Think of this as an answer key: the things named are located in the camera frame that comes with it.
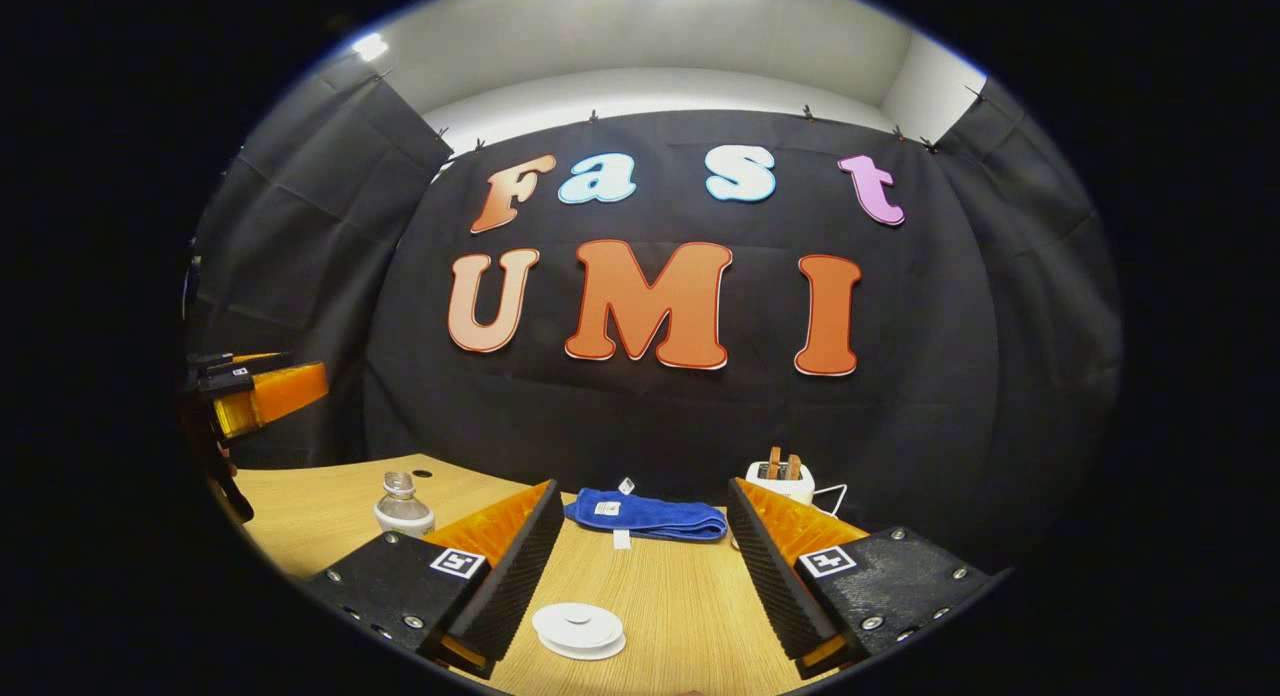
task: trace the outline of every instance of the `table surface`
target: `table surface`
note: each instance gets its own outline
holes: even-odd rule
[[[435,512],[436,528],[527,487],[430,455],[241,470],[236,482],[256,512],[244,528],[276,567],[310,577],[379,534],[372,509],[384,494],[383,475],[415,470],[433,473],[415,476],[413,485]],[[571,503],[575,495],[562,499]],[[535,610],[563,601],[617,614],[627,637],[622,652],[580,661],[543,646],[530,619]],[[511,649],[484,683],[516,695],[750,696],[791,691],[818,678],[801,681],[783,655],[728,536],[712,544],[631,537],[630,550],[616,550],[612,532],[566,518]]]

